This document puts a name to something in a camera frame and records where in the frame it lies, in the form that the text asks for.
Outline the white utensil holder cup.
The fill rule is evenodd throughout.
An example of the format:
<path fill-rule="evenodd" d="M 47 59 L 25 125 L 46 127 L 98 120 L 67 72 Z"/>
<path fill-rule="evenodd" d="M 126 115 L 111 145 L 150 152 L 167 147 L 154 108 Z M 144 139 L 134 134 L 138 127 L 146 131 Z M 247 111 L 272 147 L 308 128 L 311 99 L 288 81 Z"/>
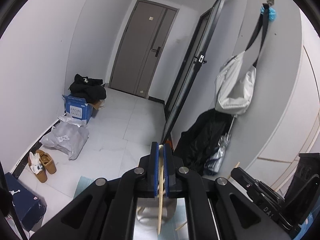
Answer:
<path fill-rule="evenodd" d="M 137 207 L 144 206 L 145 210 L 141 216 L 136 214 L 139 222 L 155 222 L 158 220 L 158 198 L 138 198 Z M 169 221 L 175 214 L 177 199 L 164 198 L 162 220 Z"/>

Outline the black hanging jacket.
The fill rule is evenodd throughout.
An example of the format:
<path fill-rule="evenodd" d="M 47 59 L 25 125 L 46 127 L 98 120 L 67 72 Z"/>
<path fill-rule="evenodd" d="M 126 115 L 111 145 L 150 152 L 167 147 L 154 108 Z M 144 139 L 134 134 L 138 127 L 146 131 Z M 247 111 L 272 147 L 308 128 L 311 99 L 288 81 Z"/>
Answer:
<path fill-rule="evenodd" d="M 233 117 L 210 109 L 203 112 L 181 137 L 173 155 L 182 159 L 185 167 L 203 175 L 204 164 L 222 135 L 230 128 Z"/>

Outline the silver folded umbrella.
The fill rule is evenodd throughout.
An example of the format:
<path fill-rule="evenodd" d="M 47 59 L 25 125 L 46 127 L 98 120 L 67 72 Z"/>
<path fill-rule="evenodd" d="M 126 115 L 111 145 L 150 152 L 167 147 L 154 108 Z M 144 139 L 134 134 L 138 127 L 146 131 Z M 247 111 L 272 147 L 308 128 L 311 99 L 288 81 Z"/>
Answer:
<path fill-rule="evenodd" d="M 220 137 L 217 142 L 217 146 L 214 148 L 213 154 L 205 162 L 203 171 L 204 175 L 213 176 L 219 173 L 230 142 L 234 120 L 235 116 L 232 118 L 228 131 Z"/>

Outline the grey plastic bag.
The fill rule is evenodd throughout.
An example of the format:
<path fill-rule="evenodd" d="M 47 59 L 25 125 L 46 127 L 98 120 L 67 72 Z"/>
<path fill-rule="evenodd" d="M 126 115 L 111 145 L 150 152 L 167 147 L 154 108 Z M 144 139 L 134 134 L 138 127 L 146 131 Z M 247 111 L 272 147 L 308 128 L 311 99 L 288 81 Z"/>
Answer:
<path fill-rule="evenodd" d="M 87 121 L 66 114 L 58 117 L 59 123 L 44 135 L 40 143 L 47 148 L 60 150 L 69 160 L 78 158 L 89 137 Z"/>

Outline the blue cardboard box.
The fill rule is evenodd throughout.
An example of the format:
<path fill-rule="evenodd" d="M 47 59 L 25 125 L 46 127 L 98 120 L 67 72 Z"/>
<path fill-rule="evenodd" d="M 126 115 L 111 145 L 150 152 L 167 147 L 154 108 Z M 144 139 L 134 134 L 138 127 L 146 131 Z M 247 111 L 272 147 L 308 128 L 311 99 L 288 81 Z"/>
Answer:
<path fill-rule="evenodd" d="M 62 96 L 65 102 L 65 112 L 71 117 L 89 122 L 93 113 L 93 106 L 83 98 L 73 97 L 71 95 Z"/>

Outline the black clothes pile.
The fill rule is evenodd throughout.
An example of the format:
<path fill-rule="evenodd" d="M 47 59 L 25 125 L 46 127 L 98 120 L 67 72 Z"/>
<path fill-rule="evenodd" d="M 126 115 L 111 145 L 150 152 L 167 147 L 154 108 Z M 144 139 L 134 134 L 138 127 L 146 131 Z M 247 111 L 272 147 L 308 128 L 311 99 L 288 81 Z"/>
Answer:
<path fill-rule="evenodd" d="M 107 97 L 103 79 L 93 79 L 80 74 L 75 75 L 69 90 L 72 96 L 83 98 L 87 103 L 95 103 Z"/>

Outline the white hanging bag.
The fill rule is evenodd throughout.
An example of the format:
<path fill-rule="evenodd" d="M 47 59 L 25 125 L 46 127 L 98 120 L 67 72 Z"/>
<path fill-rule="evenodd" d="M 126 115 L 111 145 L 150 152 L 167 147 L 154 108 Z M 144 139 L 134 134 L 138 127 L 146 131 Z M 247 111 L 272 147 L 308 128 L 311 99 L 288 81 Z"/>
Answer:
<path fill-rule="evenodd" d="M 215 79 L 214 108 L 220 113 L 233 116 L 244 114 L 251 104 L 257 61 L 254 61 L 243 76 L 240 71 L 244 65 L 244 55 L 261 34 L 260 50 L 262 50 L 269 23 L 270 6 L 264 3 L 260 9 L 260 16 L 255 29 L 244 51 L 228 59 L 220 68 Z"/>

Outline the brown entrance door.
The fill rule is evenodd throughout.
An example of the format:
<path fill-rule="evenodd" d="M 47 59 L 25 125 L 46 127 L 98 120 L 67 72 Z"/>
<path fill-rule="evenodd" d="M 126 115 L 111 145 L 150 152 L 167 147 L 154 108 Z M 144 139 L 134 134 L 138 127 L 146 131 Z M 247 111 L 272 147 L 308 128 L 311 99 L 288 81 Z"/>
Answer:
<path fill-rule="evenodd" d="M 147 98 L 178 9 L 137 0 L 114 60 L 109 87 Z"/>

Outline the navy Jordan shoe box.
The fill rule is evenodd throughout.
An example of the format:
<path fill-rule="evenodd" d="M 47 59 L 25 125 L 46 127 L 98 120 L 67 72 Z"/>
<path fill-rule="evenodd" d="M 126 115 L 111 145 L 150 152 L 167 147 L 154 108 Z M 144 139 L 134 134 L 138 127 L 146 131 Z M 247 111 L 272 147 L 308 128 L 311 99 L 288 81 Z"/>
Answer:
<path fill-rule="evenodd" d="M 46 213 L 46 205 L 9 172 L 5 174 L 5 179 L 19 221 L 25 230 L 30 231 Z"/>

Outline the black framed glass door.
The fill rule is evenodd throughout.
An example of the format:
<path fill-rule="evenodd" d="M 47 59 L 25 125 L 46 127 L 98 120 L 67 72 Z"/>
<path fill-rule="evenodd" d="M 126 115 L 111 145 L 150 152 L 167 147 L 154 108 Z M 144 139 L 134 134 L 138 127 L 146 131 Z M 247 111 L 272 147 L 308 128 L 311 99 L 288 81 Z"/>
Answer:
<path fill-rule="evenodd" d="M 225 0 L 216 0 L 213 6 L 199 18 L 178 75 L 170 91 L 167 103 L 165 104 L 164 113 L 166 123 L 161 138 L 162 144 L 170 139 L 172 129 L 188 97 L 195 78 L 202 65 L 206 63 L 206 51 L 210 45 L 224 3 Z"/>

